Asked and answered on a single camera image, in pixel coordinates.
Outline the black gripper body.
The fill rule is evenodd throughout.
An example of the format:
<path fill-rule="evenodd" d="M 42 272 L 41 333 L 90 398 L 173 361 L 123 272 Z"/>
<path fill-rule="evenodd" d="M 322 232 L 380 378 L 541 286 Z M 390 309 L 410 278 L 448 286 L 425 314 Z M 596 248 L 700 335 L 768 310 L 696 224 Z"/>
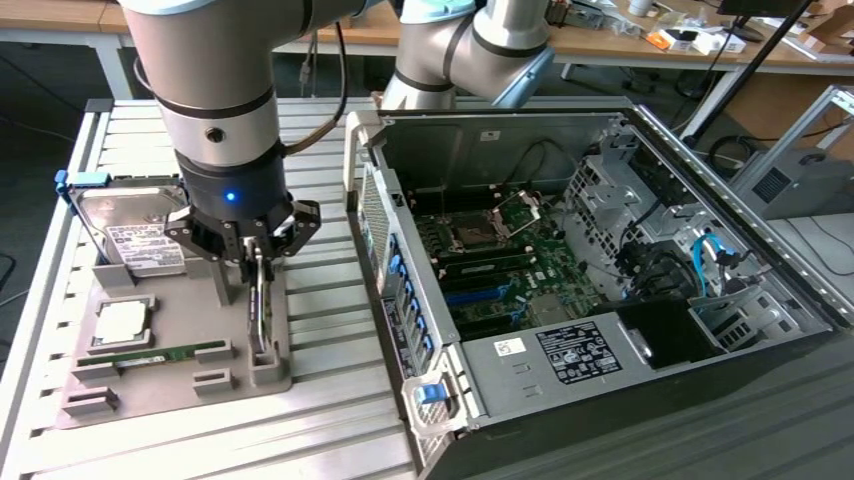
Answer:
<path fill-rule="evenodd" d="M 286 189 L 281 148 L 238 166 L 221 167 L 194 162 L 179 151 L 177 160 L 194 216 L 203 224 L 258 219 L 285 221 L 294 212 Z"/>

